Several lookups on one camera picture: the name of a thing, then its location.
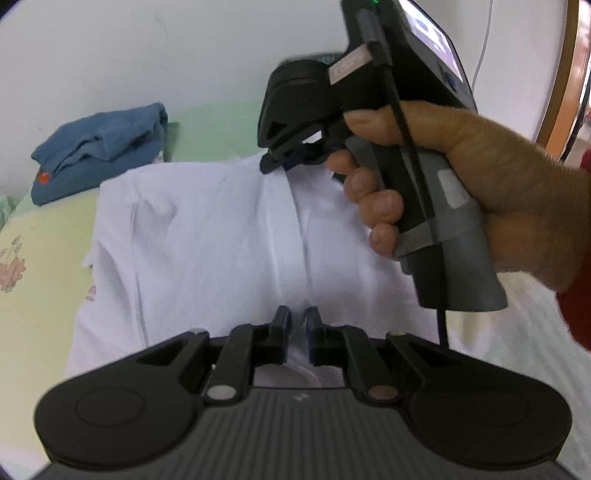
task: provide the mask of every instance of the orange tag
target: orange tag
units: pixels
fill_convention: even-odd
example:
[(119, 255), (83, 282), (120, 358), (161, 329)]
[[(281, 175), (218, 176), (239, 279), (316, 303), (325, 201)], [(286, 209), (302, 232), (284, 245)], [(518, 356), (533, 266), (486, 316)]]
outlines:
[(51, 180), (51, 175), (49, 175), (46, 171), (40, 171), (37, 175), (37, 180), (41, 185), (46, 185), (48, 181)]

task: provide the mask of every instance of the ribbed black surface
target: ribbed black surface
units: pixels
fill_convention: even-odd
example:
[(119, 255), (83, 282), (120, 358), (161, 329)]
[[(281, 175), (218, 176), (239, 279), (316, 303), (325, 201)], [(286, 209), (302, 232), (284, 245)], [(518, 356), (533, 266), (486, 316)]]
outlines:
[(186, 441), (149, 465), (80, 472), (52, 465), (39, 480), (567, 480), (555, 463), (481, 472), (425, 449), (394, 410), (349, 390), (254, 389), (240, 405), (210, 408)]

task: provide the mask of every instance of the wooden door frame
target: wooden door frame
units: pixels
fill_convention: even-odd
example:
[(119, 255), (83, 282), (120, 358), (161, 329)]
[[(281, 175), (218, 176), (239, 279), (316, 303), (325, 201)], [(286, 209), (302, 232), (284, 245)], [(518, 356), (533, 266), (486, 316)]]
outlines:
[(591, 53), (591, 5), (568, 0), (566, 26), (558, 72), (537, 143), (559, 157), (569, 140)]

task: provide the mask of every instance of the white cable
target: white cable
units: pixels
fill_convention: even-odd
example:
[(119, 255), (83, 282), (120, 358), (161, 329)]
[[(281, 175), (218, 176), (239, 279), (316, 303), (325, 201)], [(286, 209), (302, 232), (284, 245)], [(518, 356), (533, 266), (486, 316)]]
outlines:
[(474, 72), (474, 78), (472, 79), (472, 94), (474, 94), (474, 90), (476, 88), (476, 80), (478, 79), (478, 74), (480, 73), (480, 67), (482, 67), (482, 60), (484, 60), (484, 55), (486, 53), (486, 46), (488, 45), (488, 37), (491, 33), (491, 22), (492, 22), (492, 5), (495, 0), (491, 0), (491, 4), (488, 8), (488, 24), (486, 25), (486, 33), (484, 35), (484, 43), (482, 44), (482, 51), (480, 52), (480, 59), (478, 60), (478, 65), (476, 66), (476, 71)]

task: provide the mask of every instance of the red sleeve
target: red sleeve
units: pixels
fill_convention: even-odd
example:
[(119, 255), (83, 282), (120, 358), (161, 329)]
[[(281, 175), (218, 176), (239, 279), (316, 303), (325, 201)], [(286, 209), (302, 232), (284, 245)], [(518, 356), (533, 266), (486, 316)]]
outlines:
[[(591, 148), (583, 154), (580, 168), (591, 173)], [(574, 283), (557, 298), (571, 335), (591, 351), (591, 248)]]

